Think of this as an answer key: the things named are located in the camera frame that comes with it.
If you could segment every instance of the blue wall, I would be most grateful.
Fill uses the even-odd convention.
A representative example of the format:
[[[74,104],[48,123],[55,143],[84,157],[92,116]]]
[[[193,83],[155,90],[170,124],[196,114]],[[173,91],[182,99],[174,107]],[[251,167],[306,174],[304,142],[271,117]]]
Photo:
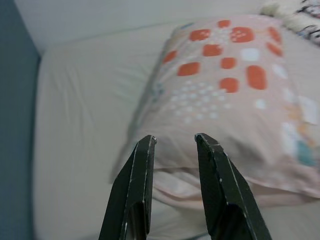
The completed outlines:
[[[39,55],[13,0],[0,0],[0,239],[33,239],[31,171]]]

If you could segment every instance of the metal jaw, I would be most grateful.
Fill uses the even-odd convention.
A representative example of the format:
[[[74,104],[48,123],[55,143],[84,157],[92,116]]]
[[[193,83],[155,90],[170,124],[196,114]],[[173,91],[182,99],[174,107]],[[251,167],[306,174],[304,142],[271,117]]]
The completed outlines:
[[[213,240],[271,240],[254,196],[220,144],[195,136],[201,194]],[[146,240],[150,231],[155,137],[141,139],[115,179],[99,240]]]

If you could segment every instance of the pink pillowcase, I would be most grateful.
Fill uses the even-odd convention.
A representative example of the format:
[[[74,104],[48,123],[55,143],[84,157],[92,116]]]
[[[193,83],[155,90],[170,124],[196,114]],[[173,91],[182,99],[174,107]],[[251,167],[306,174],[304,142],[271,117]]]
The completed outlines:
[[[202,208],[194,135],[206,133],[260,205],[320,198],[316,144],[283,54],[279,22],[266,16],[212,18],[174,31],[135,134],[136,141],[157,138],[154,197]]]

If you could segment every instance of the white wall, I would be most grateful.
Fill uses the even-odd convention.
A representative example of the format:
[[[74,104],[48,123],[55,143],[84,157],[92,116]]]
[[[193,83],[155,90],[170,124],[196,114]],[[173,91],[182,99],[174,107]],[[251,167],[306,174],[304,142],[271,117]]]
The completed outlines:
[[[263,0],[15,0],[37,47],[141,26],[258,13]]]

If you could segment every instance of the mattress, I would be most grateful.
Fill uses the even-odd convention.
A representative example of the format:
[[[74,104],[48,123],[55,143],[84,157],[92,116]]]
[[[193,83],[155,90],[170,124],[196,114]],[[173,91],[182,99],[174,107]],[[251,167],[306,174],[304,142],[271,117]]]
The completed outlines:
[[[166,39],[184,23],[100,36],[44,54],[33,169],[38,239],[98,239],[110,175],[135,109]],[[320,50],[289,31],[284,32],[284,40],[294,81],[302,94],[320,102],[316,81]],[[319,239],[320,202],[261,211],[274,240]],[[205,231],[203,211],[152,202],[151,239],[185,239]]]

